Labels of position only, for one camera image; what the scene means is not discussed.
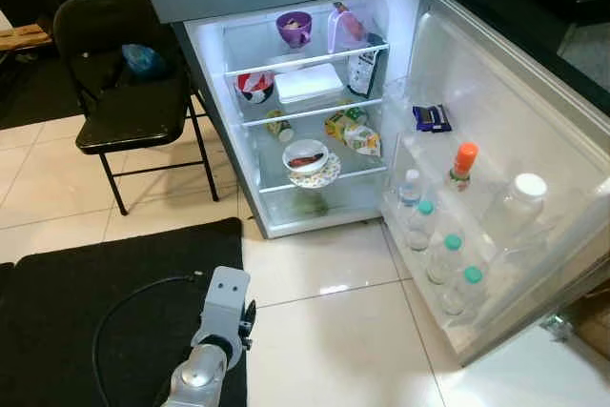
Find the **black folding chair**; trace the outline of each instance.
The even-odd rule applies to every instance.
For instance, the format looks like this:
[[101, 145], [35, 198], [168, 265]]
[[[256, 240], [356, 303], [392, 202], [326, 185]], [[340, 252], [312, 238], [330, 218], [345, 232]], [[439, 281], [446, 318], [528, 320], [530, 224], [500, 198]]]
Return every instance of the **black folding chair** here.
[[[171, 29], [159, 23], [150, 0], [69, 0], [55, 15], [54, 41], [70, 74], [85, 124], [76, 146], [99, 154], [121, 214], [127, 214], [114, 179], [117, 176], [203, 164], [212, 198], [218, 200], [210, 162], [194, 112], [193, 84]], [[160, 80], [147, 81], [129, 72], [122, 45], [138, 44], [157, 51], [169, 69]], [[83, 82], [78, 66], [93, 56], [115, 53], [104, 81]], [[197, 90], [195, 96], [203, 106]], [[106, 153], [148, 148], [174, 142], [193, 121], [201, 161], [113, 173]]]

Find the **white tile floor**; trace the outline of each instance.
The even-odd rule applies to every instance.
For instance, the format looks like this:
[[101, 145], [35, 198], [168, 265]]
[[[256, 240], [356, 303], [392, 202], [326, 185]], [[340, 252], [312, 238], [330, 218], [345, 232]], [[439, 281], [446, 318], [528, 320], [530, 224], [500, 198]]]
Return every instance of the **white tile floor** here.
[[[379, 221], [265, 241], [232, 166], [201, 119], [221, 201], [202, 168], [123, 177], [121, 216], [99, 160], [73, 140], [80, 116], [0, 131], [0, 262], [201, 224], [244, 222], [259, 305], [249, 405], [601, 407], [608, 367], [540, 328], [459, 369]], [[189, 127], [171, 146], [111, 155], [116, 171], [197, 158]]]

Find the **purple cup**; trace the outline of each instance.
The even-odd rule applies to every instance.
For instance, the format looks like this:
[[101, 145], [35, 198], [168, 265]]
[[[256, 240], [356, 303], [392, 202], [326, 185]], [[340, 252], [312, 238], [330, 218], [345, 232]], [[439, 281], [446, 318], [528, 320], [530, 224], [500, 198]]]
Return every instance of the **purple cup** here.
[[[290, 20], [301, 25], [297, 29], [286, 29]], [[301, 48], [312, 39], [312, 16], [305, 11], [289, 11], [275, 20], [279, 34], [290, 48]]]

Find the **green bottle cap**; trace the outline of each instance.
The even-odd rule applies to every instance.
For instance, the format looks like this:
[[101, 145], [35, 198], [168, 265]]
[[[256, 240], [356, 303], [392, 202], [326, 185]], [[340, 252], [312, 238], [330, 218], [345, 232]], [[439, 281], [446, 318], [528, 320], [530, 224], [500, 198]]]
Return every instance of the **green bottle cap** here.
[[470, 266], [464, 269], [464, 278], [471, 285], [475, 285], [483, 279], [483, 272], [478, 267]]
[[419, 205], [417, 205], [417, 209], [422, 214], [431, 214], [435, 210], [435, 206], [429, 200], [422, 200], [419, 202]]
[[449, 234], [445, 237], [445, 247], [452, 252], [459, 250], [461, 247], [461, 238], [459, 235]]

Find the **chair backrest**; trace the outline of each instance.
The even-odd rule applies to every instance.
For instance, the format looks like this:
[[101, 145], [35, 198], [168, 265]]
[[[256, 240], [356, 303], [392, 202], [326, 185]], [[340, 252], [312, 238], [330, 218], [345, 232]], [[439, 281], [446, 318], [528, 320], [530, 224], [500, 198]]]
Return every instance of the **chair backrest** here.
[[53, 35], [65, 60], [130, 43], [163, 54], [159, 48], [165, 48], [169, 39], [151, 0], [69, 0], [55, 14]]

